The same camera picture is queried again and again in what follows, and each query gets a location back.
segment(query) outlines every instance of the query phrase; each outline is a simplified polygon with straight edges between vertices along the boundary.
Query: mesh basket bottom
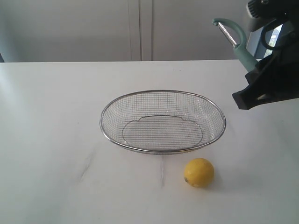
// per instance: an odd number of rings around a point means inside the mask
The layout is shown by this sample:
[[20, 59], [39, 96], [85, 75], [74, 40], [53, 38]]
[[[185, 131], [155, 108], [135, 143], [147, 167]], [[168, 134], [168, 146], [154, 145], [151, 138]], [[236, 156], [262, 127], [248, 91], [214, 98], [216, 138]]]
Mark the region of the mesh basket bottom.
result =
[[177, 150], [197, 146], [203, 139], [200, 126], [177, 116], [154, 115], [128, 122], [123, 130], [124, 144], [149, 150]]

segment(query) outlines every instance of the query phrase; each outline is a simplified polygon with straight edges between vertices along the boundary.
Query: white table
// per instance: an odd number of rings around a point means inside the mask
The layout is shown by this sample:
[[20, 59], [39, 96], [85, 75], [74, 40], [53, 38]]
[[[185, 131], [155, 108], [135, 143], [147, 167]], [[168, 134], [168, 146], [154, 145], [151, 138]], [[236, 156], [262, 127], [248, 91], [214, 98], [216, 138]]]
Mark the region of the white table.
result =
[[[238, 61], [3, 63], [0, 65], [1, 224], [297, 224], [299, 101], [239, 110]], [[127, 151], [99, 128], [114, 98], [175, 89], [214, 101], [227, 129], [180, 155]], [[208, 189], [185, 164], [210, 160]]]

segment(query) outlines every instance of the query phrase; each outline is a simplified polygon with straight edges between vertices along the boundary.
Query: wire mesh basket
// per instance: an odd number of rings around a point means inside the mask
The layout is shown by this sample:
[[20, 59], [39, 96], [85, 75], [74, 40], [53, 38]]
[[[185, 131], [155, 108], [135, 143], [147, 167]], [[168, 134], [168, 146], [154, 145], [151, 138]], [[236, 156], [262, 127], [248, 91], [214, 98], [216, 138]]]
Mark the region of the wire mesh basket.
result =
[[189, 92], [130, 93], [103, 110], [100, 128], [113, 143], [147, 154], [190, 152], [218, 140], [226, 120], [211, 100]]

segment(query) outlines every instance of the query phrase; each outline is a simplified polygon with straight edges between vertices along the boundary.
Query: cabinet door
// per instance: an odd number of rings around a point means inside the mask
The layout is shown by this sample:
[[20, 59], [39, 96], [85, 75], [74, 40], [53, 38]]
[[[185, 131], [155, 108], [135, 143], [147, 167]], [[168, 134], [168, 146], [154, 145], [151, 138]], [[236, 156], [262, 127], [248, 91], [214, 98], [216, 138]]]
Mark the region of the cabinet door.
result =
[[139, 61], [138, 0], [0, 0], [22, 61]]
[[[148, 9], [141, 7], [142, 20], [148, 11], [152, 14], [152, 24], [141, 28], [142, 32], [151, 30], [151, 41], [146, 39], [151, 44], [150, 57], [155, 61], [234, 59], [231, 45], [211, 21], [224, 17], [242, 25], [248, 1], [141, 0], [151, 4]], [[143, 40], [142, 50], [148, 49]]]

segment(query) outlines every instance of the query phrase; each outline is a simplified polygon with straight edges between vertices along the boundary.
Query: yellow lemon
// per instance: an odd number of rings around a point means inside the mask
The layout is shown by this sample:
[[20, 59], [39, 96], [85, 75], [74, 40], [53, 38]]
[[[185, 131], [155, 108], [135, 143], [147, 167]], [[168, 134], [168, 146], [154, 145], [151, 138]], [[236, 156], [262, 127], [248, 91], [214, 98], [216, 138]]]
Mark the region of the yellow lemon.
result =
[[196, 158], [186, 165], [184, 177], [185, 181], [193, 187], [206, 187], [214, 178], [214, 167], [210, 161]]

